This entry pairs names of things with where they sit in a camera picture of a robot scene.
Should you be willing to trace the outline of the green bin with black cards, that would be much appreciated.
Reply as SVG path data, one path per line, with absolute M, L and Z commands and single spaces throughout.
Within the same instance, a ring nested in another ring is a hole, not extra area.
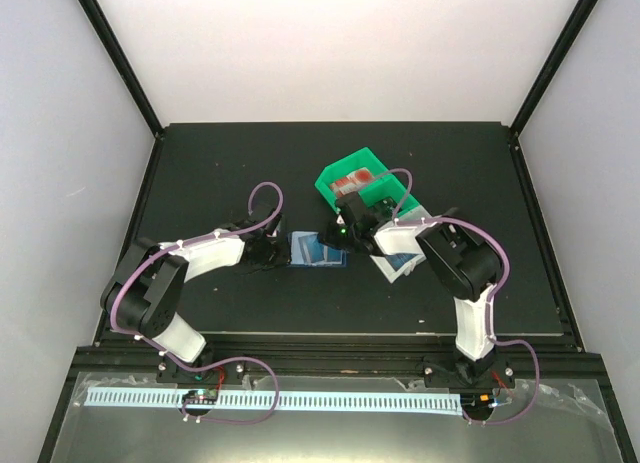
M 386 175 L 359 191 L 360 196 L 368 207 L 386 201 L 386 207 L 389 211 L 393 211 L 405 193 L 405 184 L 394 174 Z M 412 194 L 409 194 L 400 207 L 397 217 L 404 217 L 419 206 L 419 201 Z

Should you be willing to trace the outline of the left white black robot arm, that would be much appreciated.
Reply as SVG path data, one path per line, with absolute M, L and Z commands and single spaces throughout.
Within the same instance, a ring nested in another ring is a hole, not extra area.
M 100 298 L 112 328 L 151 341 L 179 359 L 193 382 L 207 380 L 215 359 L 204 336 L 178 314 L 185 284 L 220 268 L 246 264 L 271 269 L 289 262 L 284 216 L 261 205 L 247 218 L 186 241 L 135 241 Z

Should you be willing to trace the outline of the red white card stack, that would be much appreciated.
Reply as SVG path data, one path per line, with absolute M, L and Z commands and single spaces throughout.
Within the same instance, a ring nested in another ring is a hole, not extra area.
M 342 176 L 329 185 L 329 189 L 336 198 L 359 191 L 361 188 L 371 183 L 374 179 L 373 174 L 366 167 L 359 168 Z

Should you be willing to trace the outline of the blue card holder wallet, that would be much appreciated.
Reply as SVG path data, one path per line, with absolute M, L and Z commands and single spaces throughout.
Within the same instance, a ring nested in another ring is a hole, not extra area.
M 324 245 L 317 232 L 294 231 L 289 234 L 292 267 L 341 268 L 346 266 L 346 253 Z

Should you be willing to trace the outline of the single blue card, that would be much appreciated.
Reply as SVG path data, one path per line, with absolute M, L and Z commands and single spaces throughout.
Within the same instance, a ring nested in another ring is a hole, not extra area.
M 298 244 L 306 265 L 316 265 L 324 261 L 323 245 L 319 242 L 316 233 L 300 236 Z
M 346 261 L 346 253 L 343 250 L 329 246 L 323 247 L 323 257 L 326 265 L 344 265 Z

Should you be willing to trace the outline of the white bin with blue cards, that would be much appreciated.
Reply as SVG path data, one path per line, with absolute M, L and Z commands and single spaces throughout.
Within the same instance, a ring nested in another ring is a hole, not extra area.
M 404 215 L 400 216 L 401 221 L 420 220 L 422 217 L 430 218 L 430 213 L 422 206 L 418 205 Z M 400 276 L 408 276 L 418 265 L 426 260 L 422 251 L 417 254 L 396 253 L 382 257 L 371 256 L 380 272 L 390 282 L 394 283 Z

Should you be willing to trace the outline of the green bin with red cards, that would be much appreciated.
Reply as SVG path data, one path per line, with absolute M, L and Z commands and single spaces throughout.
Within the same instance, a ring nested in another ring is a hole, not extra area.
M 366 183 L 388 168 L 368 148 L 359 149 L 329 164 L 315 181 L 315 188 L 337 213 L 336 201 L 345 194 L 362 189 Z

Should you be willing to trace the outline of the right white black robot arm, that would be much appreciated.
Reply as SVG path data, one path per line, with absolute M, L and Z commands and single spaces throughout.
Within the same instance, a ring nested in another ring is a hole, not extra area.
M 476 386 L 490 375 L 488 357 L 496 346 L 494 299 L 510 266 L 504 250 L 488 233 L 457 218 L 455 211 L 436 217 L 384 219 L 369 210 L 360 218 L 343 210 L 320 233 L 319 241 L 383 259 L 422 257 L 455 304 L 457 379 Z

